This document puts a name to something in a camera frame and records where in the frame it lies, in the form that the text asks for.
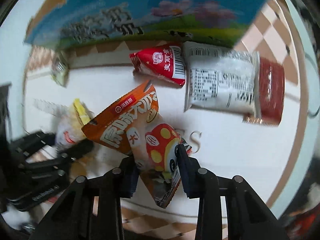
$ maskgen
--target white plastic bag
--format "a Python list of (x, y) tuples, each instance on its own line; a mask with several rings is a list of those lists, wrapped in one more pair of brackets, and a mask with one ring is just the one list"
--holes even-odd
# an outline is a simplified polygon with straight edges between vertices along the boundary
[(255, 114), (254, 84), (259, 73), (259, 52), (235, 51), (186, 41), (185, 65), (189, 71), (185, 111), (192, 105), (243, 114)]

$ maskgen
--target brown snack package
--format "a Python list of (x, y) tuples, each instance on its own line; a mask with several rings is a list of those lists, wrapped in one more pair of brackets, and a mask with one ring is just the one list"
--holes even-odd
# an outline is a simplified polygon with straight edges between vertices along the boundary
[(156, 90), (145, 82), (121, 97), (82, 128), (86, 137), (129, 155), (156, 204), (166, 208), (179, 183), (174, 149), (191, 147), (158, 113)]

